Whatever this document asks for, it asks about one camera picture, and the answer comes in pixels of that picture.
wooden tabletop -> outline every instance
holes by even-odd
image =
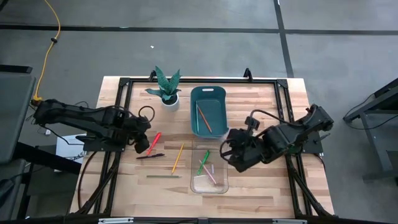
[[[120,77],[104,77],[97,107],[113,105]],[[296,119],[306,115],[307,92],[301,78],[287,79],[290,99]],[[156,116],[146,134],[152,142],[156,133],[162,136],[151,154],[164,157],[137,160],[133,147],[122,153],[118,181],[113,201],[113,217],[212,217],[212,218],[293,218],[293,206],[284,158],[270,164],[259,163],[243,173],[228,166],[229,189],[225,194],[196,194],[191,191],[192,141],[195,136],[190,123],[190,92],[206,83],[181,83],[178,88],[180,109],[167,112],[158,96],[146,93],[146,88],[158,88],[156,83],[135,83],[132,88],[130,111],[151,105]],[[253,109],[266,110],[277,116],[274,87],[270,84],[217,84],[226,94],[229,128],[246,128],[244,120]],[[263,114],[256,114],[264,129],[279,122]],[[185,144],[174,175],[177,179],[147,178],[146,175],[170,175],[182,143]],[[100,179],[104,153],[97,153],[87,167],[81,186],[82,202],[88,200]],[[314,196],[333,213],[328,184],[322,163],[313,155],[304,154],[303,164],[307,185]],[[104,191],[103,206],[108,188]],[[298,190],[300,208],[304,212],[301,190]],[[71,212],[77,210],[77,194]]]

clear plastic container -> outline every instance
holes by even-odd
[[[220,157],[221,139],[195,138],[192,141],[191,190],[195,193],[223,194],[228,190],[228,163]],[[201,161],[209,156],[201,172]]]

gray floor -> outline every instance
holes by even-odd
[[[272,0],[50,2],[61,23],[70,26],[278,28]],[[280,0],[280,6],[287,29],[398,29],[393,0]],[[0,12],[0,23],[56,24],[43,0],[11,0]],[[39,77],[54,35],[0,30],[0,63],[32,66],[32,75]],[[364,131],[348,128],[341,118],[398,77],[398,36],[288,35],[287,43],[294,76],[305,79],[310,102],[322,105],[335,120],[323,148],[336,214],[397,223],[398,187],[393,180],[362,181],[362,175],[380,169],[379,163]],[[95,106],[103,76],[148,75],[155,65],[166,73],[181,68],[185,76],[238,77],[246,67],[257,77],[287,76],[278,34],[65,31],[51,52],[40,95]],[[61,125],[54,130],[79,133]],[[55,137],[38,134],[26,122],[21,141],[55,144]],[[63,207],[42,197],[34,202],[38,209],[32,216],[64,214],[70,192],[57,195]]]

green marker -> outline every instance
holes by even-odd
[[[203,169],[203,166],[205,165],[205,162],[206,162],[206,160],[207,160],[207,157],[209,157],[209,154],[210,154],[210,151],[207,150],[207,152],[206,152],[206,154],[205,154],[205,158],[203,158],[203,162],[201,163],[200,168],[199,168],[199,170],[198,170],[198,175],[200,175],[201,170]]]

orange pencil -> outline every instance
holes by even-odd
[[[199,108],[199,105],[198,105],[198,103],[197,103],[197,107],[198,107],[198,111],[199,111],[199,113],[200,113],[200,115],[201,115],[201,117],[203,118],[203,120],[205,121],[205,124],[206,124],[206,126],[207,126],[207,128],[209,129],[209,131],[210,131],[210,133],[211,133],[211,128],[210,128],[210,125],[209,125],[209,123],[207,123],[207,120],[206,120],[206,118],[205,118],[205,115],[201,112],[201,109]]]

